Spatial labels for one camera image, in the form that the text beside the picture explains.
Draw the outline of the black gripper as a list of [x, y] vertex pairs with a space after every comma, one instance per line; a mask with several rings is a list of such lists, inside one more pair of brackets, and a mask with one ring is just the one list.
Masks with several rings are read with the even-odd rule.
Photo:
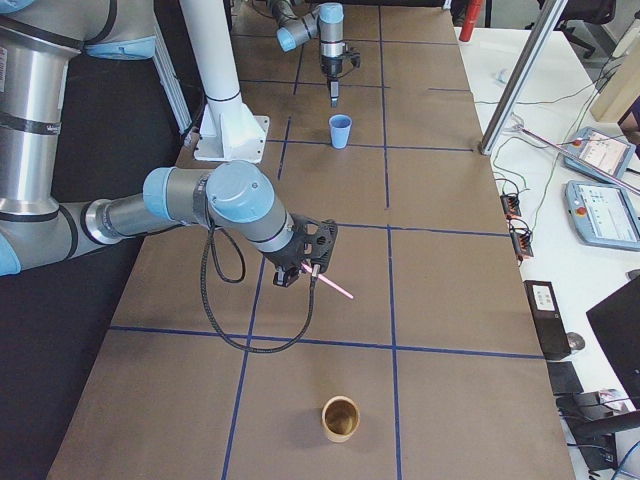
[[327, 87], [330, 97], [330, 106], [336, 107], [339, 101], [339, 82], [341, 75], [343, 74], [343, 62], [344, 56], [328, 57], [321, 55], [320, 64], [321, 72], [325, 76], [327, 81]]
[[299, 278], [302, 264], [316, 255], [317, 250], [310, 243], [291, 243], [278, 251], [264, 254], [275, 267], [273, 284], [284, 288]]

